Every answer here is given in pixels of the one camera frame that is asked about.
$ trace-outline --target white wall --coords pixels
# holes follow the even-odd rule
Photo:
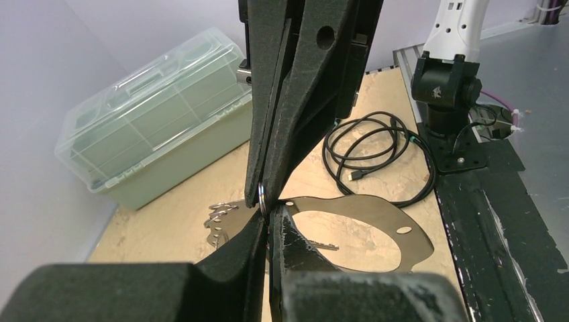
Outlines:
[[[83,261],[114,204],[53,155],[64,113],[217,26],[244,46],[237,0],[0,0],[0,307],[35,267]],[[492,0],[485,26],[534,0]],[[386,0],[368,67],[423,42],[438,0]]]
[[[85,261],[108,222],[53,151],[64,113],[125,75],[62,0],[0,1],[0,308],[35,267]]]
[[[130,72],[211,26],[244,50],[238,0],[65,1]],[[535,1],[490,0],[484,26],[521,19]],[[393,50],[423,43],[438,7],[439,0],[385,0],[368,69],[391,65]]]

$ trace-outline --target plywood surface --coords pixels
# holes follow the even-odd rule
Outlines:
[[[393,113],[409,129],[416,131],[398,68],[364,77],[352,117],[361,117],[373,111]],[[342,140],[338,150],[345,151],[350,143],[373,127],[368,124],[356,128],[353,134]],[[321,145],[295,170],[282,197],[308,195],[332,198],[342,195],[323,167]],[[372,136],[354,153],[373,154],[389,145],[389,135],[380,133]],[[206,257],[213,251],[206,242],[209,230],[203,227],[210,212],[208,206],[243,199],[247,154],[248,145],[244,144],[139,211],[119,208],[90,261],[198,262]],[[377,195],[390,201],[404,200],[422,188],[427,176],[423,152],[410,145],[396,162],[362,180],[350,182],[349,186],[360,194]],[[435,246],[433,255],[416,265],[413,271],[444,275],[458,289],[435,195],[431,193],[426,199],[404,210],[425,230]],[[326,213],[302,213],[295,216],[295,221],[309,239],[340,247],[336,252],[322,251],[336,264],[372,271],[389,271],[399,265],[401,254],[395,242],[369,225]],[[268,309],[267,298],[264,309]],[[263,320],[270,319],[264,315]]]

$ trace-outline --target plastic storage box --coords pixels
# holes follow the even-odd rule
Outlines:
[[[57,157],[87,183],[138,209],[250,137],[244,56],[207,30],[69,111]]]

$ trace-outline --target transparent lid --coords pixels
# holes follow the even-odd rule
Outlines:
[[[236,80],[243,58],[219,30],[202,32],[69,111],[56,155],[92,191],[115,184],[250,97]]]

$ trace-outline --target cable connector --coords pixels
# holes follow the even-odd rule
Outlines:
[[[365,175],[365,173],[361,170],[356,170],[353,171],[352,173],[350,173],[348,175],[348,180],[350,181],[356,181],[356,180],[360,180],[361,178],[363,178]]]

